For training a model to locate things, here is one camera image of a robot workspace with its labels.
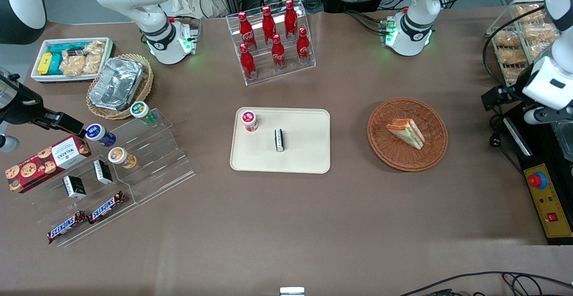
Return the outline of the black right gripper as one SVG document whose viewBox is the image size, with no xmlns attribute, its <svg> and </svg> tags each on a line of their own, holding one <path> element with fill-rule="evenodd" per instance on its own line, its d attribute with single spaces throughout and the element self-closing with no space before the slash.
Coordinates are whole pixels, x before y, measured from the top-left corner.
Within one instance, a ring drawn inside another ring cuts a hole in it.
<svg viewBox="0 0 573 296">
<path fill-rule="evenodd" d="M 79 138 L 84 138 L 84 123 L 62 112 L 45 110 L 39 94 L 21 84 L 18 74 L 1 75 L 1 122 L 10 124 L 35 123 L 43 119 L 45 126 L 59 126 L 60 129 Z"/>
</svg>

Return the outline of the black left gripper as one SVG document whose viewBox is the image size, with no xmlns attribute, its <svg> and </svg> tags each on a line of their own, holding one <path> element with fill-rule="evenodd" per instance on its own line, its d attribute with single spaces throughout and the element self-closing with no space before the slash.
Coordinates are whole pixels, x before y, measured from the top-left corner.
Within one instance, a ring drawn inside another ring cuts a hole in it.
<svg viewBox="0 0 573 296">
<path fill-rule="evenodd" d="M 502 104 L 514 102 L 524 102 L 528 107 L 539 107 L 539 104 L 529 94 L 526 94 L 527 87 L 536 78 L 538 71 L 522 70 L 514 86 L 494 86 L 489 91 L 482 94 L 482 105 L 485 111 L 491 111 Z"/>
</svg>

